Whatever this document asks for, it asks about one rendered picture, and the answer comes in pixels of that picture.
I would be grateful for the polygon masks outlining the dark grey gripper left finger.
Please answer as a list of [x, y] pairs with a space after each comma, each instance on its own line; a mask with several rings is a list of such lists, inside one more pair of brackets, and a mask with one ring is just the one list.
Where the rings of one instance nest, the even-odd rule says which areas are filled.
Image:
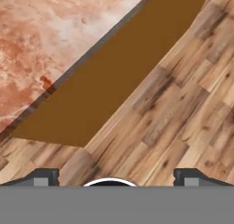
[[0, 184], [0, 187], [2, 186], [58, 187], [59, 170], [57, 168], [37, 168], [26, 176]]

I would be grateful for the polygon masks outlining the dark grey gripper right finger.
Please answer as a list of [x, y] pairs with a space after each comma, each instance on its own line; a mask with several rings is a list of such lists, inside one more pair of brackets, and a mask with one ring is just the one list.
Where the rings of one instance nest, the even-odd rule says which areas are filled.
[[179, 187], [204, 187], [225, 186], [231, 187], [230, 183], [206, 176], [197, 168], [176, 168], [174, 170], [174, 186]]

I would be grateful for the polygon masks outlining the white and black round thing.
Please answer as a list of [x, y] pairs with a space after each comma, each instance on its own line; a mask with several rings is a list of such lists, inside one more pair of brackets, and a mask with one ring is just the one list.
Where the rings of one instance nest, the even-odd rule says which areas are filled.
[[94, 180], [85, 184], [85, 187], [91, 187], [91, 186], [100, 186], [100, 187], [129, 186], [129, 187], [135, 187], [135, 183], [130, 182], [128, 180], [124, 180], [122, 178], [118, 178], [118, 177], [102, 177], [102, 178], [94, 179]]

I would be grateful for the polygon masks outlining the brown cupboard front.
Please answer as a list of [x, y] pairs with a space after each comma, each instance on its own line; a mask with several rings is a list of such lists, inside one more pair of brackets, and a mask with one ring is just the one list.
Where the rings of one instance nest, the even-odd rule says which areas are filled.
[[13, 137], [85, 145], [190, 27], [206, 0], [150, 0], [78, 63]]

